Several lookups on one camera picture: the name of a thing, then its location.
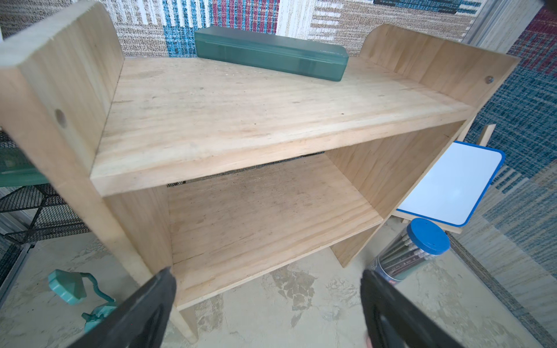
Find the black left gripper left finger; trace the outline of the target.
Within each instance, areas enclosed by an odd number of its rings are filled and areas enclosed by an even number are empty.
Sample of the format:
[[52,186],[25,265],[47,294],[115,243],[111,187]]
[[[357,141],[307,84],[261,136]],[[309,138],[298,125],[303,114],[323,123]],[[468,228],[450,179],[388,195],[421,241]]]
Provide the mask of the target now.
[[100,291],[92,275],[86,276],[108,302],[82,314],[84,335],[71,347],[161,346],[177,289],[171,268],[162,269],[122,303]]

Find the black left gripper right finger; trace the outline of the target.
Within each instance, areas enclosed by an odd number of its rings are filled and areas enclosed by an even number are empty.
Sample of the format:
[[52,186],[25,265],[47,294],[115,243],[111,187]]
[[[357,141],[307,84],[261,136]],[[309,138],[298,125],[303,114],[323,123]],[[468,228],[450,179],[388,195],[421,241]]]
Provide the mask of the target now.
[[392,284],[365,269],[361,304],[372,347],[460,347]]

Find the dark green pencil case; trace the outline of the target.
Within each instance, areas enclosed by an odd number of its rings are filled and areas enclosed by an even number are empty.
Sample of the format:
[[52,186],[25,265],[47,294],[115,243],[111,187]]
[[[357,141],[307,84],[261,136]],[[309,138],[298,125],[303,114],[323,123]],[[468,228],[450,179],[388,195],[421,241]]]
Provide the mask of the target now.
[[218,26],[195,31],[194,40],[199,58],[335,82],[349,60],[343,46]]

